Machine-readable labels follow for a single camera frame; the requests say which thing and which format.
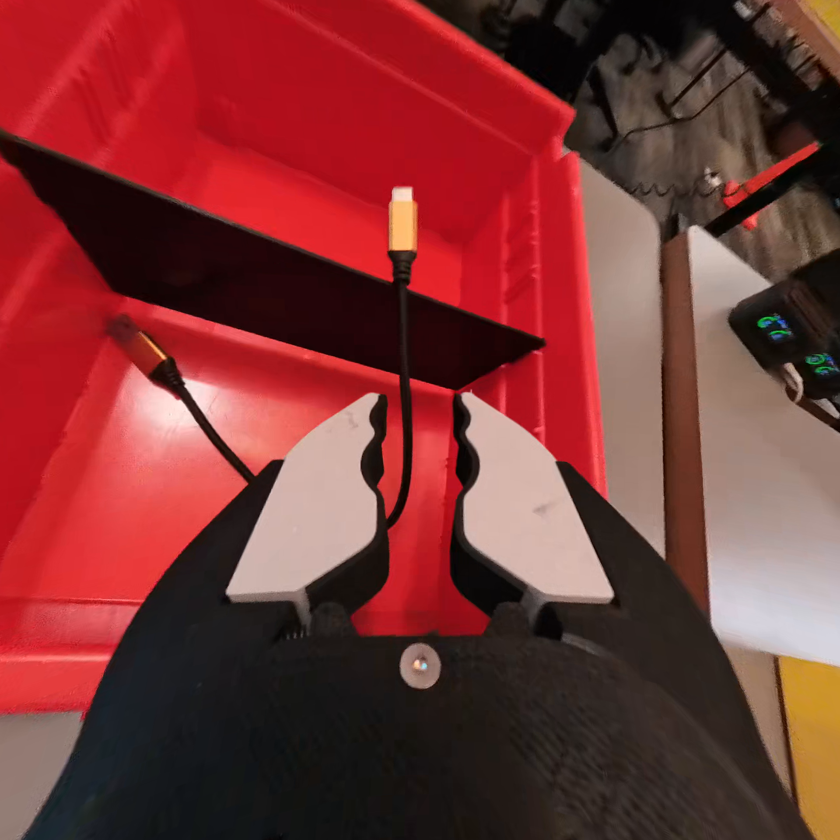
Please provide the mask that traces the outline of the red frame part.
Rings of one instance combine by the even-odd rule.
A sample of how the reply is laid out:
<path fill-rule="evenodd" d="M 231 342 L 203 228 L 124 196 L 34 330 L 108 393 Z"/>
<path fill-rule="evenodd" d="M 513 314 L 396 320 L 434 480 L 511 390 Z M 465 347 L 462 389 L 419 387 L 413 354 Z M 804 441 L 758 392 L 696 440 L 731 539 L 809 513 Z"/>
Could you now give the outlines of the red frame part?
<path fill-rule="evenodd" d="M 726 208 L 735 207 L 737 204 L 756 193 L 760 188 L 769 184 L 774 178 L 788 171 L 793 165 L 800 163 L 821 147 L 817 141 L 801 147 L 798 151 L 786 156 L 781 161 L 771 165 L 768 169 L 749 178 L 744 182 L 727 181 L 723 186 L 721 201 Z"/>

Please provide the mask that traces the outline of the large yellow plastic bin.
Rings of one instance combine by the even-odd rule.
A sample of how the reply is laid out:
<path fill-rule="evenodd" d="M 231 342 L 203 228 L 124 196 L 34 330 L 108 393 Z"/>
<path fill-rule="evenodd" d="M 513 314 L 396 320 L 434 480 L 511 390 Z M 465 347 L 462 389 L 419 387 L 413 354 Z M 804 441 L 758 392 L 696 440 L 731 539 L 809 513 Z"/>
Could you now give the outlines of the large yellow plastic bin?
<path fill-rule="evenodd" d="M 839 668 L 779 657 L 795 798 L 817 839 L 839 838 Z"/>

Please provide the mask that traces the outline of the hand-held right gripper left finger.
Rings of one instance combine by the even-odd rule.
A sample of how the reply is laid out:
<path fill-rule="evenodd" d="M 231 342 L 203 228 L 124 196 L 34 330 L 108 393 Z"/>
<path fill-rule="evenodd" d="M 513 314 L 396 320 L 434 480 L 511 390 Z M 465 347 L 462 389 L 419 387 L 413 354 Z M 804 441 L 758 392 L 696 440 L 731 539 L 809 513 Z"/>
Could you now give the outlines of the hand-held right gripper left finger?
<path fill-rule="evenodd" d="M 309 625 L 325 604 L 351 616 L 382 589 L 387 407 L 384 394 L 367 393 L 288 452 L 227 585 L 229 601 L 285 602 Z"/>

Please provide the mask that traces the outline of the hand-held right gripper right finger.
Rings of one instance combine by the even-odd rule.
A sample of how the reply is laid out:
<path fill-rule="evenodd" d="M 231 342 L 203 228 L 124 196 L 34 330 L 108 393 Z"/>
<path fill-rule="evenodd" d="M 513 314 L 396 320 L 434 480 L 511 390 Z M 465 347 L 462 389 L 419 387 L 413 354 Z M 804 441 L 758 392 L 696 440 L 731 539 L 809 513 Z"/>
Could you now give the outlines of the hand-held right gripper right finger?
<path fill-rule="evenodd" d="M 614 606 L 614 586 L 557 459 L 475 393 L 455 395 L 453 418 L 457 592 L 487 618 L 518 605 L 530 624 L 546 606 Z"/>

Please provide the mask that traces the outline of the black charger with green display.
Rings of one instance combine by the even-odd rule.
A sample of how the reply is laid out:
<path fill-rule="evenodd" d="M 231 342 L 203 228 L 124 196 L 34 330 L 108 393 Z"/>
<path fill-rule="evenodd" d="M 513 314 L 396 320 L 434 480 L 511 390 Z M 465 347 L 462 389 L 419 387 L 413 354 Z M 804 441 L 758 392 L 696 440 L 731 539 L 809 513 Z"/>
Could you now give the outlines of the black charger with green display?
<path fill-rule="evenodd" d="M 832 401 L 839 394 L 838 353 L 809 353 L 786 362 L 782 372 L 793 389 L 794 400 Z"/>
<path fill-rule="evenodd" d="M 801 364 L 819 380 L 838 375 L 839 268 L 833 255 L 740 301 L 728 323 L 765 369 Z"/>

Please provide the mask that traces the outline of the large red plastic bin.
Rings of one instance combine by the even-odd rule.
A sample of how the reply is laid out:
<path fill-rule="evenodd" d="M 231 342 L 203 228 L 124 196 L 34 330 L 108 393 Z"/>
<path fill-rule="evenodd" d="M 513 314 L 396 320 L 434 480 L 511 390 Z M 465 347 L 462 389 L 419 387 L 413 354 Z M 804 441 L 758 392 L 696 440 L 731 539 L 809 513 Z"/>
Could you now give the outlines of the large red plastic bin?
<path fill-rule="evenodd" d="M 606 493 L 572 109 L 412 2 L 2 2 L 2 129 L 545 339 L 470 389 Z M 174 355 L 254 471 L 397 379 L 108 289 L 2 163 L 2 714 L 88 707 L 152 586 L 245 486 L 104 325 Z"/>

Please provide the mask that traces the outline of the white table with brown edge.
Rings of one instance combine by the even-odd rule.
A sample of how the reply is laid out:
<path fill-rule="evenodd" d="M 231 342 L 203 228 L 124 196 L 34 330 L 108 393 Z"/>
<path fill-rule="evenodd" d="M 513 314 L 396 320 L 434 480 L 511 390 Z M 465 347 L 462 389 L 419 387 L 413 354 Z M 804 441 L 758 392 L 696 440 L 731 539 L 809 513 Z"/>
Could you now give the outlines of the white table with brown edge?
<path fill-rule="evenodd" d="M 767 286 L 702 227 L 662 247 L 666 558 L 724 641 L 838 666 L 838 432 L 728 325 Z"/>

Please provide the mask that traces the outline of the black table frame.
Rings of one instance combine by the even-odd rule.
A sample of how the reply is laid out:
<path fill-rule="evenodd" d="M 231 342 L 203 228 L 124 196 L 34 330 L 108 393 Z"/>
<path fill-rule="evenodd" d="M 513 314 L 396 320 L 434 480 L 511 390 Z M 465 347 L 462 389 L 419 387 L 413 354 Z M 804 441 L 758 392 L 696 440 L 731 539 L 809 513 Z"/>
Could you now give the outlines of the black table frame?
<path fill-rule="evenodd" d="M 837 80 L 826 80 L 810 89 L 778 52 L 742 18 L 734 2 L 697 2 L 700 15 L 720 41 L 788 109 L 817 141 L 817 149 L 788 169 L 770 178 L 755 193 L 712 219 L 706 231 L 719 238 L 750 216 L 772 204 L 806 178 L 824 176 L 838 186 L 839 92 Z"/>

